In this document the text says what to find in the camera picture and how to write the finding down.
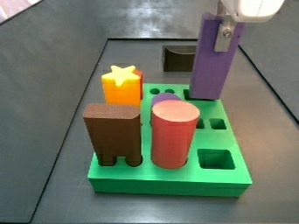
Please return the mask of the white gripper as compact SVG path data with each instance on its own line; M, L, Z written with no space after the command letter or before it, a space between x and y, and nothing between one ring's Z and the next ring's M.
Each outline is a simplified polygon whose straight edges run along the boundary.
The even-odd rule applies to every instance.
M230 49L236 21L242 23L267 22L278 13L284 0L220 0L228 13L219 24L213 50L217 53Z

